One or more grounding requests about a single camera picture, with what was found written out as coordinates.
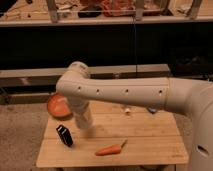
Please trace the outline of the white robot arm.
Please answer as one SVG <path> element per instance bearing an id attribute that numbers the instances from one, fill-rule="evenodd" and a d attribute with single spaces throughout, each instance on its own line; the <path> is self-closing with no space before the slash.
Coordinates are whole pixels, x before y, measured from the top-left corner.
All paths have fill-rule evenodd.
<path id="1" fill-rule="evenodd" d="M 91 100 L 149 107 L 184 115 L 193 124 L 188 171 L 213 171 L 213 82 L 175 77 L 93 79 L 89 67 L 71 63 L 56 83 L 78 128 L 92 126 Z"/>

